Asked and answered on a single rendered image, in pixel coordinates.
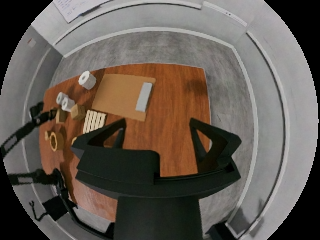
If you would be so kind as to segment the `small wooden pallet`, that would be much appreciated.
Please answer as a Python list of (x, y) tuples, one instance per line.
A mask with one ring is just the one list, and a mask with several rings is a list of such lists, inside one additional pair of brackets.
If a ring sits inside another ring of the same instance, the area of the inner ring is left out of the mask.
[[(106, 121), (106, 117), (107, 117), (106, 114), (102, 114), (102, 113), (88, 110), (87, 115), (86, 115), (86, 119), (85, 119), (83, 134), (104, 126), (105, 121)], [(93, 120), (92, 120), (92, 118), (93, 118)], [(101, 120), (100, 120), (100, 118), (101, 118)], [(91, 129), (90, 129), (90, 127), (91, 127)]]

